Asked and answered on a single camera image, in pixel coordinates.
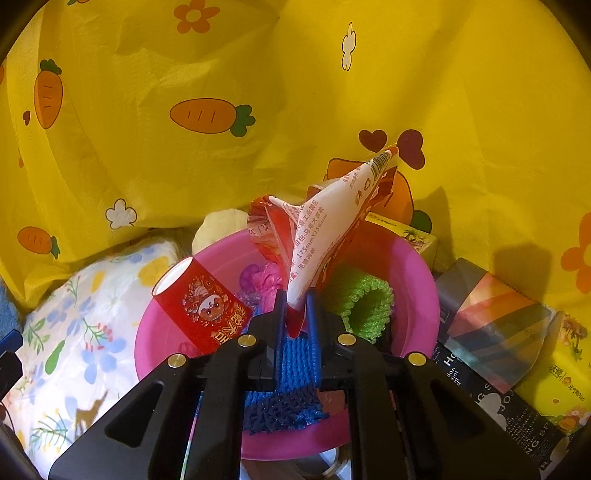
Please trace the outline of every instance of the red cup with cartoon print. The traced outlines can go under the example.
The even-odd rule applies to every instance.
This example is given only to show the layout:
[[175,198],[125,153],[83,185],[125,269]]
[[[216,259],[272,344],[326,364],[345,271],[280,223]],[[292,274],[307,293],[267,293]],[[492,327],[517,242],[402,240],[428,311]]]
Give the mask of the red cup with cartoon print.
[[152,295],[203,355],[240,335],[252,316],[251,310],[193,257],[171,267]]

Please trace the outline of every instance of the orange carrot pattern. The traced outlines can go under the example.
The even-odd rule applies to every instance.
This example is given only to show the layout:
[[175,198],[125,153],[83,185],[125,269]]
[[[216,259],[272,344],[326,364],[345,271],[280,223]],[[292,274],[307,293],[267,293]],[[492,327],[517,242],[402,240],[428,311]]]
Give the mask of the orange carrot pattern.
[[17,235],[18,243],[34,254],[52,254],[55,259],[61,253],[57,246],[57,238],[50,236],[44,229],[26,226]]
[[194,98],[177,103],[170,118],[187,130],[202,134],[220,134],[226,130],[235,137],[244,137],[246,127],[254,125],[250,105],[234,107],[219,98]]
[[35,113],[39,124],[48,129],[60,113],[64,87],[61,84],[61,68],[52,59],[42,60],[41,71],[35,80]]

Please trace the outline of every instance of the metal screw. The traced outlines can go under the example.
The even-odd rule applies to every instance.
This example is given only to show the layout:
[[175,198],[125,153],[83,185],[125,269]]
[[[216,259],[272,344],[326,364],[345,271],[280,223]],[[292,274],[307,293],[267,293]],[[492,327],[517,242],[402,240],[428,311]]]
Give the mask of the metal screw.
[[182,353],[175,353],[174,355],[168,357],[168,366],[170,368],[182,367],[186,363],[187,357],[184,356]]
[[427,358],[419,352],[413,352],[408,356],[408,361],[416,367],[421,367],[427,363]]
[[355,344],[357,339],[355,338],[355,335],[351,335],[350,333],[341,333],[336,341],[343,346],[351,346]]
[[256,343],[256,337],[254,335],[241,335],[238,337],[238,345],[240,346],[252,346]]

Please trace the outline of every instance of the green mesh scrubber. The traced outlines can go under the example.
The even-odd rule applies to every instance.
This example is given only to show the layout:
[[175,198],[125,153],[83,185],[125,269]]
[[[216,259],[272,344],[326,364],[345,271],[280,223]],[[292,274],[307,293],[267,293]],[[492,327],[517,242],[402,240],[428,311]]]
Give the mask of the green mesh scrubber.
[[348,332],[371,343],[382,334],[394,305],[387,281],[347,264],[335,268],[320,298],[328,312],[341,316]]

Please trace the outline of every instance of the white floral fabric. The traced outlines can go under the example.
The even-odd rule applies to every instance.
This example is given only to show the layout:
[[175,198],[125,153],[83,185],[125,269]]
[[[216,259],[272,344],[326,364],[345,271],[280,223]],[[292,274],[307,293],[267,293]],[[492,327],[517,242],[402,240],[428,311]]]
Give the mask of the white floral fabric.
[[75,274],[27,317],[23,377],[4,403],[47,478],[57,457],[137,382],[134,345],[151,290],[179,260],[168,240],[140,244]]

